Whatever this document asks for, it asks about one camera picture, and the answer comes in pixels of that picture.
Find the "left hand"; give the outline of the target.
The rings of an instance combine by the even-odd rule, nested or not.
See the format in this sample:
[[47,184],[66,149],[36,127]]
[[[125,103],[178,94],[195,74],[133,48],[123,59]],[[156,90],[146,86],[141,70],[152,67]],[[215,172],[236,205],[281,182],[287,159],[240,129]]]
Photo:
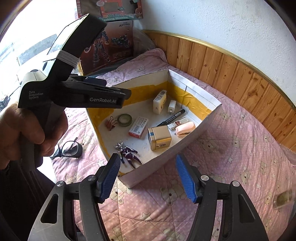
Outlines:
[[20,135],[33,144],[40,145],[42,156],[51,156],[67,129],[67,115],[62,113],[52,134],[46,137],[36,116],[31,111],[18,108],[17,103],[7,106],[1,112],[1,169],[5,169],[10,161],[17,161],[21,158]]

